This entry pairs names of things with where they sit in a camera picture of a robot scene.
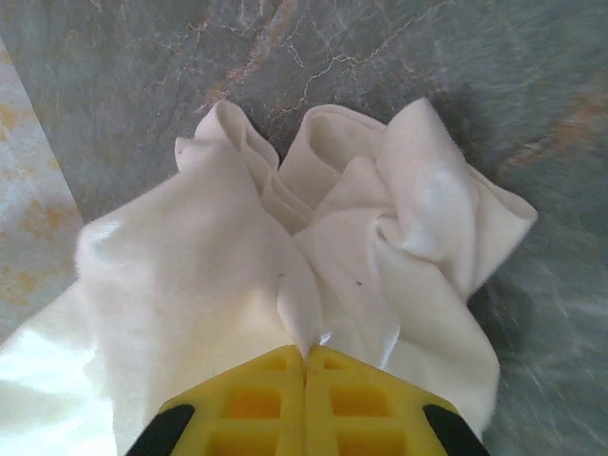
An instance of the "marble floor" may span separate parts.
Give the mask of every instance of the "marble floor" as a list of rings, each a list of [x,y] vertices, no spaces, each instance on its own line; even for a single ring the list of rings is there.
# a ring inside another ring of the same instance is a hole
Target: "marble floor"
[[[176,172],[216,100],[284,153],[303,113],[431,99],[540,219],[471,300],[495,456],[608,448],[608,2],[0,0],[0,35],[85,221]]]

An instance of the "white cloth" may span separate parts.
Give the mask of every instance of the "white cloth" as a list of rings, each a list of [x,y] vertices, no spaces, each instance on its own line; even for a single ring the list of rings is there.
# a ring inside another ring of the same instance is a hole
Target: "white cloth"
[[[443,396],[481,434],[499,366],[466,300],[536,212],[426,100],[388,126],[313,108],[280,169],[220,102],[176,159],[87,225],[79,280],[0,351],[2,454],[124,454],[165,400],[293,342]]]

